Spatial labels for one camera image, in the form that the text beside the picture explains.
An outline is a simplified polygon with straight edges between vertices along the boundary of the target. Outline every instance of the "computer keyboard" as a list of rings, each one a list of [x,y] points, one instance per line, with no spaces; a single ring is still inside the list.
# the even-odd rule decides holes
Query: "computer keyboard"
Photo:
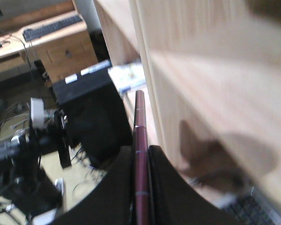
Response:
[[[71,16],[64,20],[48,24],[37,29],[25,29],[23,32],[23,37],[25,41],[28,42],[81,21],[82,19],[78,15]]]
[[[253,197],[247,196],[224,209],[228,214],[233,215],[236,219],[242,221],[246,225],[280,225],[277,221],[273,221],[269,213],[262,205]]]

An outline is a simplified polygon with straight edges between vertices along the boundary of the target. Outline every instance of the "wooden panel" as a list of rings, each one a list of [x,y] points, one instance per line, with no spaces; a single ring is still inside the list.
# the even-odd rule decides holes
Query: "wooden panel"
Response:
[[[139,58],[139,54],[110,18],[98,1],[94,1],[102,26],[104,39],[113,65],[120,65]]]
[[[281,26],[254,15],[281,1],[130,1],[171,162],[193,176],[215,143],[281,206]]]
[[[17,53],[10,55],[0,60],[0,72],[17,67],[25,63],[24,53]]]
[[[129,0],[96,0],[96,4],[107,14],[125,38],[138,52],[138,44],[133,26]]]
[[[247,15],[242,0],[135,0],[148,47],[173,49],[175,43],[204,34]]]
[[[51,41],[35,50],[52,83],[98,62],[87,31]]]
[[[281,69],[174,53],[152,57],[157,91],[171,93],[166,100],[159,95],[162,123],[171,137],[167,151],[178,152],[182,133],[173,127],[179,126],[179,115],[196,112],[260,189],[281,205]],[[183,102],[171,99],[176,95]],[[193,128],[196,120],[186,121]]]
[[[163,137],[162,137],[162,129],[161,129],[161,124],[159,120],[159,111],[158,111],[158,106],[156,102],[156,91],[153,89],[154,85],[154,79],[151,76],[150,72],[150,62],[148,60],[148,55],[147,55],[147,45],[145,44],[144,36],[143,36],[143,27],[141,25],[140,21],[140,15],[138,11],[138,6],[135,0],[130,0],[130,8],[132,12],[132,19],[135,27],[135,33],[138,41],[138,47],[139,47],[139,53],[141,57],[141,62],[143,65],[145,77],[146,77],[146,84],[148,87],[148,93],[149,93],[149,99],[150,99],[150,105],[151,105],[151,111],[153,114],[154,118],[154,124],[155,124],[155,130],[156,130],[156,135],[158,139],[159,145],[163,148],[164,143],[163,143]]]
[[[17,30],[23,26],[49,19],[53,16],[61,15],[75,10],[72,1],[62,2],[54,6],[44,7],[9,20],[0,22],[0,29],[3,31]]]

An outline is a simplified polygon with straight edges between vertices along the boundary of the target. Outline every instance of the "wooden shelf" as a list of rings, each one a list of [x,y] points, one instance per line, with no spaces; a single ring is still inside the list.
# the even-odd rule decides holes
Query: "wooden shelf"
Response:
[[[129,0],[96,0],[138,52]]]
[[[281,27],[256,19],[222,31],[150,53],[156,90],[172,93],[157,96],[166,152],[177,158],[181,121],[192,121],[200,141],[218,140],[281,205]]]
[[[140,57],[128,0],[94,0],[112,64]]]

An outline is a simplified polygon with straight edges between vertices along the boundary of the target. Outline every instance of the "black cable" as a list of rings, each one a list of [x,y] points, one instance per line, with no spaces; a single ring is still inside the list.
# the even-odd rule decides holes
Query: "black cable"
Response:
[[[13,221],[15,221],[18,225],[22,225],[21,222],[19,220],[17,220],[10,212],[6,212],[5,208],[0,208],[0,214],[2,213],[6,213]]]

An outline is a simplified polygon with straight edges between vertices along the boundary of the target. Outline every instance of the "floor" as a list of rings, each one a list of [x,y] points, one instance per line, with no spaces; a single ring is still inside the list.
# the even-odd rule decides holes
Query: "floor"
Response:
[[[44,81],[37,72],[32,77],[30,74],[27,74],[22,76],[20,80],[13,78],[13,80],[8,81],[6,84],[0,84],[0,98],[6,100],[8,105],[18,102],[22,102],[25,105],[26,102],[30,101],[30,97],[42,97],[46,109],[56,108],[51,91],[44,87],[43,83]],[[12,134],[14,131],[10,129],[10,126],[20,122],[25,117],[24,115],[23,117],[17,117],[7,121],[1,129],[0,138]],[[41,164],[52,181],[58,178],[64,179],[66,184],[67,210],[75,206],[91,192],[101,179],[99,171],[93,171],[91,173],[89,168],[84,167],[81,163],[77,163],[76,159],[72,161],[72,167],[62,170],[57,152],[43,156]],[[12,214],[21,221],[21,224],[25,224],[25,218],[20,211],[14,210]],[[7,215],[2,214],[0,215],[0,224],[13,225],[17,223]]]

